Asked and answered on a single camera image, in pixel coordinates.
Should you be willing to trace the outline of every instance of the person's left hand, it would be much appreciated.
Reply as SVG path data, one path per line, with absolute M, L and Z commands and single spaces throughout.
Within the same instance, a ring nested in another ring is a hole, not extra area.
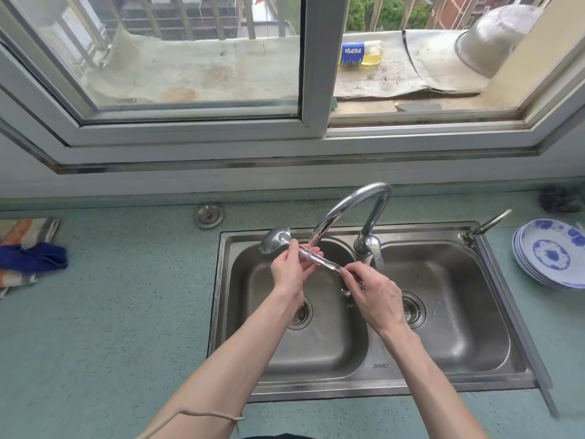
M 323 253 L 316 246 L 313 252 L 322 256 Z M 274 291 L 292 298 L 296 308 L 303 304 L 303 282 L 317 269 L 317 265 L 309 260 L 299 258 L 299 244 L 295 239 L 291 240 L 289 249 L 278 256 L 270 265 L 270 272 L 274 279 Z

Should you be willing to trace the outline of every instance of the sink drain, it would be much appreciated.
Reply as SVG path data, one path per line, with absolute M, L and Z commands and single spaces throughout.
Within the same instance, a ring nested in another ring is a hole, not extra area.
M 303 306 L 296 310 L 292 322 L 289 324 L 289 330 L 302 330 L 311 322 L 313 318 L 313 307 L 311 302 L 305 297 Z
M 402 304 L 404 305 L 404 317 L 411 328 L 420 327 L 427 318 L 427 310 L 422 300 L 417 295 L 402 292 Z

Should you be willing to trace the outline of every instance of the hand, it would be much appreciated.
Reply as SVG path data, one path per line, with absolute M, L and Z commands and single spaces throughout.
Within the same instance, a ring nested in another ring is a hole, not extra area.
M 303 245 L 306 248 L 311 248 L 310 245 Z M 323 253 L 318 247 L 312 248 L 313 252 L 322 256 Z M 299 244 L 295 239 L 291 240 L 289 249 L 278 256 L 270 265 L 270 272 L 274 279 L 273 292 L 281 293 L 293 299 L 296 308 L 300 308 L 303 304 L 303 282 L 315 270 L 317 265 L 309 260 L 299 259 Z
M 360 288 L 349 271 L 362 279 L 365 290 Z M 363 318 L 379 336 L 392 336 L 405 328 L 410 330 L 404 318 L 402 291 L 393 281 L 361 262 L 350 263 L 340 270 L 340 274 Z

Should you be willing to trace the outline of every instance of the blue bottle label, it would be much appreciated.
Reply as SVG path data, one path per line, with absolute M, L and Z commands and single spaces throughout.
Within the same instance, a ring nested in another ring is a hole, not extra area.
M 343 43 L 340 64 L 360 64 L 364 59 L 366 46 L 363 43 Z

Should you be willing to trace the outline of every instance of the stainless steel sink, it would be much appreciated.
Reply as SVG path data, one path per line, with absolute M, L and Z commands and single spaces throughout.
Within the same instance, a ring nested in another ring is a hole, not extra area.
M 386 225 L 374 229 L 384 268 L 404 292 L 405 315 L 458 391 L 551 386 L 550 377 L 483 237 L 459 238 L 476 223 Z M 292 235 L 307 240 L 312 229 Z M 359 227 L 331 228 L 319 246 L 340 264 L 355 261 Z M 267 231 L 223 233 L 209 353 L 252 314 L 273 287 L 261 255 Z M 318 270 L 251 401 L 408 394 L 402 375 L 339 274 Z

